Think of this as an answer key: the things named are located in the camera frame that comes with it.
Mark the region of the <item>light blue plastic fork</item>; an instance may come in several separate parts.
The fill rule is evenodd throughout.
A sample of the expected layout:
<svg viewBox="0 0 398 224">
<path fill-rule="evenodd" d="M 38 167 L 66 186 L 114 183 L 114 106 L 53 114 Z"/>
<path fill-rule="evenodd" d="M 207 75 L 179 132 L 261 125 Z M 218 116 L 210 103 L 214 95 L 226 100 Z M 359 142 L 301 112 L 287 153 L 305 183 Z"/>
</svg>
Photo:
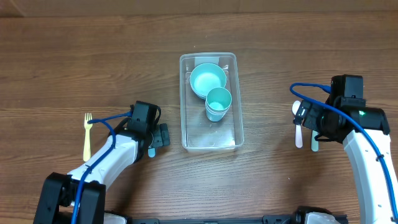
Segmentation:
<svg viewBox="0 0 398 224">
<path fill-rule="evenodd" d="M 148 149 L 148 156 L 149 156 L 150 158 L 153 158 L 153 157 L 155 157 L 155 155 L 156 155 L 156 150 L 155 150 L 155 148 L 149 148 L 149 149 Z"/>
</svg>

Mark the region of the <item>green plastic cup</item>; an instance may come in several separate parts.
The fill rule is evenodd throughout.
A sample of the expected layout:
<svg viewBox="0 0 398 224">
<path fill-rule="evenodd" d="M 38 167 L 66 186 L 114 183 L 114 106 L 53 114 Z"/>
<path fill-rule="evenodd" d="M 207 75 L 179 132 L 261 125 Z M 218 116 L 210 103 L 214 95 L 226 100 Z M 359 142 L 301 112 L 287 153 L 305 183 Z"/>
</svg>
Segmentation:
<svg viewBox="0 0 398 224">
<path fill-rule="evenodd" d="M 218 87 L 209 91 L 205 100 L 206 116 L 212 122 L 220 121 L 232 104 L 229 90 Z"/>
</svg>

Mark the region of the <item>yellow plastic fork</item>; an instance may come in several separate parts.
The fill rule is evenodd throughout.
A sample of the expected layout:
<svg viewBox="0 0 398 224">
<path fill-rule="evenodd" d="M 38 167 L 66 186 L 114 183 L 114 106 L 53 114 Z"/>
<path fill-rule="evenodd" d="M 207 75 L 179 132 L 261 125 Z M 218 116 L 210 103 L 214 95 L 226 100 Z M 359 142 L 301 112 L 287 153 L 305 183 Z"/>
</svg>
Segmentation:
<svg viewBox="0 0 398 224">
<path fill-rule="evenodd" d="M 85 113 L 85 120 L 84 120 L 84 129 L 85 129 L 85 141 L 83 147 L 83 160 L 87 162 L 91 158 L 91 141 L 90 141 L 90 130 L 92 128 L 92 124 L 89 123 L 92 120 L 91 113 Z"/>
</svg>

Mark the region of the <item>light blue bowl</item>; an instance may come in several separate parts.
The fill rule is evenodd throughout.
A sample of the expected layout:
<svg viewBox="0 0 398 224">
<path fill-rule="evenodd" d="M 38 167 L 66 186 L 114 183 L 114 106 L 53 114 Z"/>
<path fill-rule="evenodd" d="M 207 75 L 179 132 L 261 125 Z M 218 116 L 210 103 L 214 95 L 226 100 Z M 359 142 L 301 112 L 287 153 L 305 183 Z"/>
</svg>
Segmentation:
<svg viewBox="0 0 398 224">
<path fill-rule="evenodd" d="M 214 63 L 203 63 L 196 66 L 190 74 L 190 86 L 201 99 L 214 88 L 226 86 L 227 77 L 224 70 Z"/>
</svg>

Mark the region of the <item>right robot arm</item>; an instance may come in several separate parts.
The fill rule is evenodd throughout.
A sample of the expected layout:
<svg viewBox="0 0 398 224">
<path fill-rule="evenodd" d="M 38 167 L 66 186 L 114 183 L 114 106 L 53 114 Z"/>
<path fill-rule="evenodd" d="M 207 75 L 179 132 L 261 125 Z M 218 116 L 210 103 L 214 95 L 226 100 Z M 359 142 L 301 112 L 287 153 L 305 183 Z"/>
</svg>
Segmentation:
<svg viewBox="0 0 398 224">
<path fill-rule="evenodd" d="M 361 223 L 397 223 L 397 177 L 391 157 L 390 127 L 385 112 L 366 105 L 363 78 L 337 75 L 326 102 L 294 90 L 301 98 L 294 124 L 312 130 L 312 142 L 338 142 L 347 154 L 356 184 Z"/>
</svg>

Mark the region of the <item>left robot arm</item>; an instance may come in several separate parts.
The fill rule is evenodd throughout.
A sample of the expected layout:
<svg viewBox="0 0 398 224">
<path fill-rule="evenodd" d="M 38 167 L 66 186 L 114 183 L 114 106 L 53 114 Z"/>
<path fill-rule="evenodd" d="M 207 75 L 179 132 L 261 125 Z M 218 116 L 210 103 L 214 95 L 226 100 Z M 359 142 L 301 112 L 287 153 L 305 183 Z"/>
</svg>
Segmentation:
<svg viewBox="0 0 398 224">
<path fill-rule="evenodd" d="M 135 223 L 127 215 L 105 209 L 106 191 L 119 174 L 145 154 L 169 146 L 161 108 L 137 101 L 120 114 L 121 122 L 109 129 L 104 146 L 80 167 L 67 174 L 51 173 L 40 194 L 34 224 L 45 223 Z"/>
</svg>

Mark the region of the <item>clear plastic container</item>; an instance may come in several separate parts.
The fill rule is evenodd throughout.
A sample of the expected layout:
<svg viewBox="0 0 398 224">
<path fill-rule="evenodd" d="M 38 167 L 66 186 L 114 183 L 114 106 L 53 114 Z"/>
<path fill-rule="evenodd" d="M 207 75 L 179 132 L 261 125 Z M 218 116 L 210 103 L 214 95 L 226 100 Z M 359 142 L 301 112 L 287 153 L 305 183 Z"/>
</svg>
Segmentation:
<svg viewBox="0 0 398 224">
<path fill-rule="evenodd" d="M 182 146 L 189 152 L 242 146 L 243 114 L 235 54 L 184 54 L 179 65 Z"/>
</svg>

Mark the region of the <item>pink plastic spoon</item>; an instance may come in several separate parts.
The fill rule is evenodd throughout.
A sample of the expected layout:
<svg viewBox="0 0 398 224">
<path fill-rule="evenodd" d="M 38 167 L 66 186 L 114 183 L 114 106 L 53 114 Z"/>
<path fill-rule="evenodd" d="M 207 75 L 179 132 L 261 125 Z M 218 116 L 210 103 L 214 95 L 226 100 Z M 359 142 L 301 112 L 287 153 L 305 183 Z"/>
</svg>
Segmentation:
<svg viewBox="0 0 398 224">
<path fill-rule="evenodd" d="M 300 102 L 297 100 L 292 105 L 292 113 L 296 115 L 300 106 Z M 303 138 L 302 138 L 302 128 L 300 125 L 295 125 L 295 146 L 297 148 L 303 147 Z"/>
</svg>

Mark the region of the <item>green plastic fork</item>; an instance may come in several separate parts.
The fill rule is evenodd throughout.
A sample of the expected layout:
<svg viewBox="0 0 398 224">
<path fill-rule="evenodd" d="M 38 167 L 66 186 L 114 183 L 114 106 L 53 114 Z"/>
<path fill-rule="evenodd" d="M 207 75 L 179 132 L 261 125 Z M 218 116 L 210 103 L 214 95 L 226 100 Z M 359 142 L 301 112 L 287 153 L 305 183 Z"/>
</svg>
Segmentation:
<svg viewBox="0 0 398 224">
<path fill-rule="evenodd" d="M 316 141 L 315 137 L 318 135 L 318 132 L 312 131 L 312 137 L 311 137 L 311 150 L 313 152 L 318 152 L 319 150 L 319 142 Z"/>
</svg>

